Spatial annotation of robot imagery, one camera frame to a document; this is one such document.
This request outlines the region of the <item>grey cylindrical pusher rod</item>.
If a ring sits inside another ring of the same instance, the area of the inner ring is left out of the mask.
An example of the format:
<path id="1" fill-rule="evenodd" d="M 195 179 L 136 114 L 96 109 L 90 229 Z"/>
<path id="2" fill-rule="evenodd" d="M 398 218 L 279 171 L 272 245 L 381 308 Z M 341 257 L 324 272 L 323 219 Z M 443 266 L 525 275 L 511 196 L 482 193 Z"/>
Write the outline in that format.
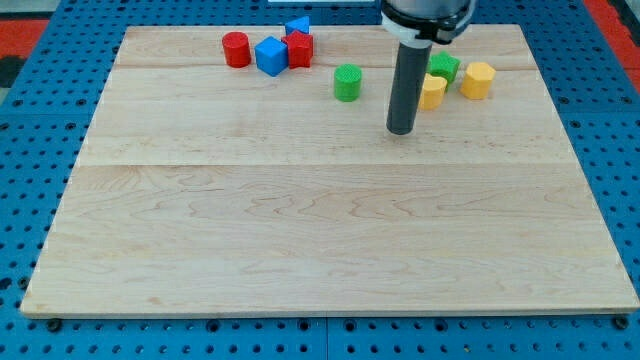
<path id="1" fill-rule="evenodd" d="M 399 44 L 386 120 L 395 135 L 412 132 L 432 45 L 413 48 Z"/>

